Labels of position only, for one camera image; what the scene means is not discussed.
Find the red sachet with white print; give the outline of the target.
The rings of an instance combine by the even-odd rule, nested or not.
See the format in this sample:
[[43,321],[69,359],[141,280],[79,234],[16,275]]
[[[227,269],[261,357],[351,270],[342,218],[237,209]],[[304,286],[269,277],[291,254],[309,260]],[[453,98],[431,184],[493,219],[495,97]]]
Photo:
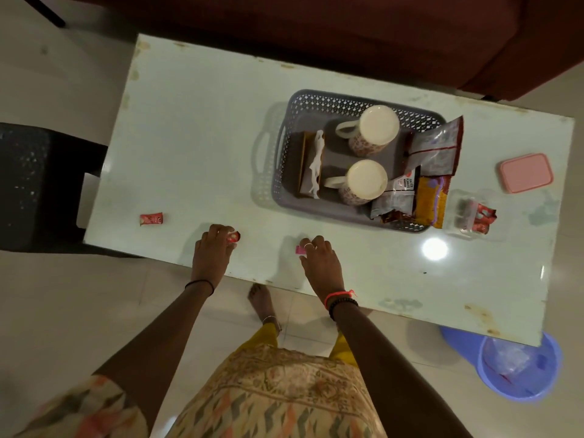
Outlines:
[[486,235],[488,234],[491,225],[496,221],[496,219],[497,214],[495,209],[492,209],[482,203],[478,203],[471,230],[472,232]]

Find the black furniture leg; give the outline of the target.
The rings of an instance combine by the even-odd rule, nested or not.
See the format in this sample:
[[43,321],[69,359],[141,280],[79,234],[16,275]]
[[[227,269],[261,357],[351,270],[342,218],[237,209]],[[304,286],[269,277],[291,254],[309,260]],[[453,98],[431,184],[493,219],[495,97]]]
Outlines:
[[53,12],[52,9],[50,9],[41,0],[24,0],[24,1],[55,27],[67,28],[67,23],[59,15]]

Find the person's foot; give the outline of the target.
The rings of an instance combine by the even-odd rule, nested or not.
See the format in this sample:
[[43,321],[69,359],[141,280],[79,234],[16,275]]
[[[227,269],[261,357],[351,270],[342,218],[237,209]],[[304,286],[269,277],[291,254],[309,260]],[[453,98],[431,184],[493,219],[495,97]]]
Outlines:
[[259,320],[260,317],[264,318],[268,315],[276,316],[270,290],[265,285],[253,283],[248,293],[248,300]]

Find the black plastic chair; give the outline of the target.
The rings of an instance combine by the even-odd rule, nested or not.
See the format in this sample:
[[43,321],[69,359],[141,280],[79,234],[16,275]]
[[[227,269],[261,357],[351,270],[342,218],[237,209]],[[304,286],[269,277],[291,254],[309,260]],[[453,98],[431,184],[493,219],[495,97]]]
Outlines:
[[0,123],[0,250],[137,258],[87,245],[77,226],[84,177],[100,176],[106,154],[86,139]]

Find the dark red sofa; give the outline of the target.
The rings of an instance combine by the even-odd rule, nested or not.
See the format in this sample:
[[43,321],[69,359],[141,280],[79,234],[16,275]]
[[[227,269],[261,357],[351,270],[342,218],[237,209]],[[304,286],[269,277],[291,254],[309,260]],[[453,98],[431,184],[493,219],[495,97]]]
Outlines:
[[332,70],[515,100],[584,61],[584,0],[75,0]]

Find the person's left hand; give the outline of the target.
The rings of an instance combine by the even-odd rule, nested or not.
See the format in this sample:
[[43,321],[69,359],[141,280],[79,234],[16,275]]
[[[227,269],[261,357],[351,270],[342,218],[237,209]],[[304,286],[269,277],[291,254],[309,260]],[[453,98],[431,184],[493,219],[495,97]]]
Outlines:
[[216,289],[227,270],[231,254],[236,246],[237,244],[226,246],[215,242],[201,244],[201,239],[199,239],[195,244],[190,281],[209,280]]

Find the patterned beige tunic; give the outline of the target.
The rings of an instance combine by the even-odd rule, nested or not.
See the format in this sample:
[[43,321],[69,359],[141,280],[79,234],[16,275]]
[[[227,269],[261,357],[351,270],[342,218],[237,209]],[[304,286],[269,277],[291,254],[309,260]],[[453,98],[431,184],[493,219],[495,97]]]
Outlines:
[[[44,404],[14,438],[149,438],[137,403],[94,375]],[[387,438],[358,368],[258,346],[228,356],[165,438]]]

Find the grey perforated plastic basket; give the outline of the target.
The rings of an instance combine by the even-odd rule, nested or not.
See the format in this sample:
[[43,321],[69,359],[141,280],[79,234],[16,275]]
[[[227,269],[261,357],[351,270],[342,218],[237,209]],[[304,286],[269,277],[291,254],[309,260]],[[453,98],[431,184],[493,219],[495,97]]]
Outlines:
[[383,223],[379,218],[369,219],[369,204],[351,207],[342,203],[336,190],[321,186],[319,199],[298,197],[300,170],[303,164],[305,134],[323,130],[325,149],[322,178],[344,174],[359,160],[347,145],[347,140],[335,134],[335,128],[344,121],[357,119],[370,106],[382,104],[397,114],[400,122],[399,133],[388,147],[372,160],[386,169],[391,179],[398,176],[404,161],[404,145],[410,132],[425,132],[446,123],[437,112],[419,109],[403,104],[383,102],[358,96],[303,89],[293,94],[280,127],[274,172],[272,179],[272,198],[279,206],[299,211],[312,217],[332,218],[354,225],[388,229],[407,234],[419,234],[427,226],[405,221]]

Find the person's left forearm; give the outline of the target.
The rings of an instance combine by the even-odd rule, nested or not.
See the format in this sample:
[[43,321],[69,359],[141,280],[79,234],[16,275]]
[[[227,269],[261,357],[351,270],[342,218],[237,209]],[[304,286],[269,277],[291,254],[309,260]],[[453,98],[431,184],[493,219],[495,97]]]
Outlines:
[[152,432],[193,325],[207,299],[184,290],[94,373],[116,383],[135,402],[145,418],[148,434]]

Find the yellow orange snack packet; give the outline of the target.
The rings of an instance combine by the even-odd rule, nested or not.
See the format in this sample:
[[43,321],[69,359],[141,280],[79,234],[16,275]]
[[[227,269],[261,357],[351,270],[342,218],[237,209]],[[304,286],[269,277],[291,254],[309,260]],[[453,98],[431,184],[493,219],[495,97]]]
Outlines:
[[451,176],[421,176],[415,193],[413,221],[418,225],[442,229]]

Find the pink plastic lidded box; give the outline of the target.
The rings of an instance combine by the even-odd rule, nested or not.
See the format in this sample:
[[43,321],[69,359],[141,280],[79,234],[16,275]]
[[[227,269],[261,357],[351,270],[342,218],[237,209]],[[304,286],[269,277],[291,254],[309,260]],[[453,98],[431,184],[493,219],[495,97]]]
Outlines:
[[507,194],[518,194],[549,186],[554,173],[547,155],[528,154],[498,163],[502,189]]

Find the black wrist band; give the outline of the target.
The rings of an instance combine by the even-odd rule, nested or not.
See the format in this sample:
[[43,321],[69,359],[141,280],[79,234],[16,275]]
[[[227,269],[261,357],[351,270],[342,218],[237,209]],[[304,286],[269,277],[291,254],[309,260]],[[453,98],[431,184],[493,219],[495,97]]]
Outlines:
[[210,297],[215,291],[215,285],[205,279],[193,280],[186,284],[185,292],[197,295],[203,299]]

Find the brown tissue box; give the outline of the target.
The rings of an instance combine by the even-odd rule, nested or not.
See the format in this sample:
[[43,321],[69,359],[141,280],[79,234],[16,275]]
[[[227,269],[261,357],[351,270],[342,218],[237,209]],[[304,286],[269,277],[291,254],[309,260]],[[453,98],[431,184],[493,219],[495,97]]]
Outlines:
[[325,132],[305,131],[301,145],[301,162],[298,174],[296,196],[319,199],[321,173],[325,149]]

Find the small silver black packet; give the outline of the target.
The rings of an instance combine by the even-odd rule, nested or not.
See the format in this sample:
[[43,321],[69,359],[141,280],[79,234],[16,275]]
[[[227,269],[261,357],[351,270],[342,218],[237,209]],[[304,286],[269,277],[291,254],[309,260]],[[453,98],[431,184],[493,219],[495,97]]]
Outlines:
[[391,212],[412,216],[415,207],[415,188],[415,171],[391,180],[387,190],[371,202],[369,218],[371,220],[381,218]]

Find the clear plastic container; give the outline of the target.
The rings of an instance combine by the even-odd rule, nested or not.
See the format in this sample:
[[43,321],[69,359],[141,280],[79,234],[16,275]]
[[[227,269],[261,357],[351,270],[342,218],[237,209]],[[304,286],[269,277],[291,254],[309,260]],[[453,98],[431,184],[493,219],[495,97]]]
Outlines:
[[482,235],[472,232],[471,227],[477,210],[477,204],[482,203],[495,209],[491,201],[492,199],[488,190],[473,193],[463,190],[451,191],[447,199],[443,229],[449,235],[468,241],[484,238],[487,234]]

